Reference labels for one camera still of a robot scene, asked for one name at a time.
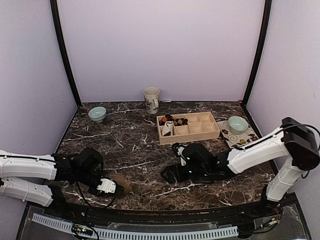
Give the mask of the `wooden compartment tray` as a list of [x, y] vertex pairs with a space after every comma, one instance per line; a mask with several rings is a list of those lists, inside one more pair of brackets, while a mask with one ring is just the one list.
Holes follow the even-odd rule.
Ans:
[[163, 125], [159, 124], [160, 119], [165, 115], [156, 117], [159, 143], [161, 145], [188, 143], [204, 140], [217, 139], [220, 136], [220, 129], [211, 112], [195, 112], [173, 114], [173, 118], [188, 119], [187, 125], [173, 126], [171, 136], [162, 136]]

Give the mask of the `beige ribbed sock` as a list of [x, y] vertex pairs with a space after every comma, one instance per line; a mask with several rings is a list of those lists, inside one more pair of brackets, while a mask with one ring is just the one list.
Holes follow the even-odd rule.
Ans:
[[133, 191], [132, 183], [128, 181], [122, 174], [120, 173], [111, 173], [109, 178], [114, 180], [118, 185], [123, 187], [122, 193], [124, 195]]

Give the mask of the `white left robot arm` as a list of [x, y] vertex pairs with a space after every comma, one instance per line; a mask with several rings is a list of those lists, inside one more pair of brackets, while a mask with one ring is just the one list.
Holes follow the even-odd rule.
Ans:
[[61, 189], [54, 185], [40, 185], [27, 181], [41, 178], [70, 184], [84, 184], [97, 197], [121, 195], [124, 187], [107, 176], [101, 154], [85, 148], [76, 154], [23, 155], [0, 152], [0, 194], [22, 201], [50, 207], [60, 218], [67, 218], [70, 206]]

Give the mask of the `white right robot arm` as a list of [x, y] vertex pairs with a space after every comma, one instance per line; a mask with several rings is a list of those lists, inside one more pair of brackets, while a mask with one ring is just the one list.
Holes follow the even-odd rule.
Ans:
[[187, 146], [175, 143], [172, 148], [181, 162], [166, 166], [160, 175], [170, 184], [187, 180], [210, 184], [231, 179], [272, 159], [285, 157], [281, 169], [264, 188], [262, 201], [255, 205], [255, 213], [266, 217], [274, 210], [275, 203], [283, 198], [303, 174], [320, 164], [320, 147], [316, 142], [315, 131], [316, 128], [311, 125], [286, 117], [282, 119], [280, 127], [261, 139], [234, 147], [217, 156], [200, 143]]

